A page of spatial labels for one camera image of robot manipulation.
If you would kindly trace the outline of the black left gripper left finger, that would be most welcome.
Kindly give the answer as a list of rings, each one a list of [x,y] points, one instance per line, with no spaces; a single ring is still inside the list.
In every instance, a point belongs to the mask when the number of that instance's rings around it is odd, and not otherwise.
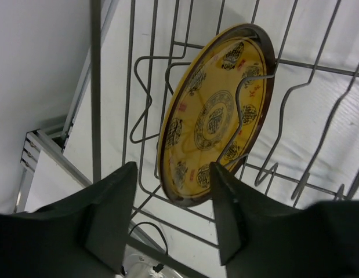
[[[0,214],[0,277],[114,277],[121,272],[137,164],[38,210]]]

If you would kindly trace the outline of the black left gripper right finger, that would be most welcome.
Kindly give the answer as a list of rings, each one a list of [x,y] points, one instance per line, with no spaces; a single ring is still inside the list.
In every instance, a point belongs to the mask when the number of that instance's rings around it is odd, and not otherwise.
[[[359,200],[299,210],[210,164],[220,263],[228,277],[359,277]]]

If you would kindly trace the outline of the olive brown plate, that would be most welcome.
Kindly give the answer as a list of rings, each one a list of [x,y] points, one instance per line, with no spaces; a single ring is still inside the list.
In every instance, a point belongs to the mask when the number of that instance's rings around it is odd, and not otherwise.
[[[238,24],[214,37],[188,67],[169,104],[158,143],[162,190],[174,204],[210,198],[209,166],[236,173],[264,124],[276,59],[267,32]]]

